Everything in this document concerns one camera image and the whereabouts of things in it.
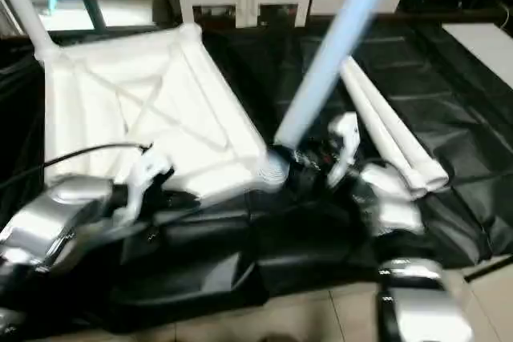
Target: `black cable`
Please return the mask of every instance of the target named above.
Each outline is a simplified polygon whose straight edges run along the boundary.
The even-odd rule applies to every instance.
[[[102,145],[99,145],[99,146],[83,148],[82,150],[74,151],[74,152],[71,152],[69,154],[66,154],[66,155],[63,155],[63,156],[59,156],[58,158],[49,160],[49,161],[47,161],[45,163],[42,163],[42,164],[40,164],[40,165],[38,165],[36,167],[29,168],[28,170],[25,170],[25,171],[15,175],[15,176],[13,176],[12,178],[9,178],[5,182],[0,183],[0,190],[10,186],[13,183],[18,182],[21,179],[26,178],[30,174],[34,174],[35,172],[42,171],[42,170],[44,170],[45,168],[47,168],[49,166],[53,166],[54,164],[64,162],[65,160],[74,158],[74,157],[79,156],[79,155],[86,154],[88,152],[104,150],[104,149],[107,149],[107,148],[118,148],[118,147],[139,148],[141,151],[146,151],[149,148],[149,147],[144,146],[144,145],[139,144],[139,143],[109,143],[109,144],[102,144]]]
[[[390,162],[389,160],[383,159],[383,158],[373,157],[373,158],[363,159],[361,162],[358,163],[358,166],[363,171],[365,166],[367,166],[369,163],[381,163],[381,164],[385,164],[386,166],[392,167],[398,173],[399,178],[401,178],[401,181],[405,185],[405,188],[409,192],[413,191],[412,188],[410,187],[410,183],[408,182],[408,178],[405,177],[404,173],[401,171],[401,169],[399,169],[399,167],[396,164]]]

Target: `cable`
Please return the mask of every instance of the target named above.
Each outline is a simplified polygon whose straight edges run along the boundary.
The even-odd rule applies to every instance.
[[[367,166],[369,163],[381,163],[381,164],[385,164],[386,166],[392,167],[398,173],[399,178],[401,178],[401,181],[405,185],[405,188],[409,192],[413,191],[412,188],[410,187],[410,184],[408,183],[408,179],[405,177],[405,175],[403,174],[401,169],[396,164],[390,162],[389,160],[383,159],[383,158],[374,157],[374,158],[363,159],[360,163],[358,163],[358,166],[361,168],[361,170],[363,170],[365,168],[365,166]]]
[[[507,12],[506,20],[501,25],[501,27],[499,27],[501,30],[503,30],[506,24],[510,21],[510,9],[501,1],[497,1],[497,3]]]
[[[82,150],[74,151],[74,152],[71,152],[69,154],[66,154],[66,155],[63,155],[63,156],[59,156],[58,158],[49,160],[49,161],[47,161],[47,162],[45,162],[43,164],[40,164],[40,165],[38,165],[36,167],[29,168],[28,170],[25,170],[25,171],[15,175],[15,176],[13,176],[12,178],[9,178],[5,182],[0,183],[0,190],[10,186],[13,183],[18,182],[21,179],[26,178],[27,176],[29,176],[31,174],[34,174],[35,172],[42,171],[42,170],[44,170],[45,168],[47,168],[49,166],[53,166],[53,165],[55,165],[57,163],[64,162],[65,160],[74,158],[74,157],[79,156],[79,155],[86,154],[88,152],[104,150],[104,149],[107,149],[107,148],[118,148],[118,147],[139,148],[142,152],[147,151],[148,148],[149,148],[149,147],[144,146],[144,145],[139,144],[139,143],[109,143],[109,144],[102,144],[102,145],[99,145],[99,146],[83,148]]]

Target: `tiled floor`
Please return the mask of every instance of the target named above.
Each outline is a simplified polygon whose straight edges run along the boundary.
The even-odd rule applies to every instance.
[[[467,284],[461,272],[448,272],[446,285],[462,306],[475,342],[513,340],[513,267]],[[56,342],[258,342],[288,335],[301,342],[374,342],[374,284],[351,284],[319,292],[286,296],[261,308],[225,312],[116,337],[86,333]]]

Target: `black fabric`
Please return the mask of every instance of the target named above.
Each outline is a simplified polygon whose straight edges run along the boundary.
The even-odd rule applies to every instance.
[[[208,52],[268,143],[324,33],[204,32]],[[25,42],[0,48],[12,61],[30,53]],[[419,202],[436,259],[456,268],[510,253],[508,86],[439,26],[375,24],[354,56],[451,174],[450,187]],[[0,99],[3,129],[12,134],[2,153],[7,178],[42,160],[42,69],[29,60],[15,75],[0,73],[0,91],[4,84],[16,85]],[[308,136],[324,137],[331,118],[345,111],[353,105],[340,82]],[[361,129],[360,156],[375,156]],[[41,186],[39,177],[3,191],[2,223]],[[168,224],[89,255],[70,275],[50,279],[34,302],[29,329],[33,336],[84,327],[130,332],[263,304],[270,296],[374,280],[372,243],[356,208],[340,198],[298,201],[285,189],[253,192],[180,223],[172,223],[172,213],[160,213],[169,216]],[[45,314],[49,301],[57,312]]]

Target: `white tube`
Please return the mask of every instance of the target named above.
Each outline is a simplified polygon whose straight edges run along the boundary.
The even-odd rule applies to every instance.
[[[345,0],[278,128],[276,143],[297,147],[331,95],[342,60],[353,50],[377,3],[378,0]]]
[[[43,59],[47,52],[55,50],[57,46],[51,41],[30,0],[10,0],[10,3],[34,44],[35,57]]]
[[[443,170],[440,163],[432,159],[420,145],[406,124],[398,117],[394,109],[383,98],[376,86],[370,81],[366,73],[354,61],[348,58],[343,66],[350,69],[357,77],[357,84],[362,89],[373,109],[385,124],[386,129],[398,145],[404,157],[424,179],[428,191],[436,191],[445,186],[449,181],[449,175]]]
[[[355,74],[353,68],[347,66],[347,62],[342,64],[341,77],[380,156],[393,163],[404,174],[414,198],[424,196],[427,190],[422,177],[411,167],[402,154],[386,129],[385,124],[383,124],[378,113],[373,109],[365,93],[360,88],[357,74]]]

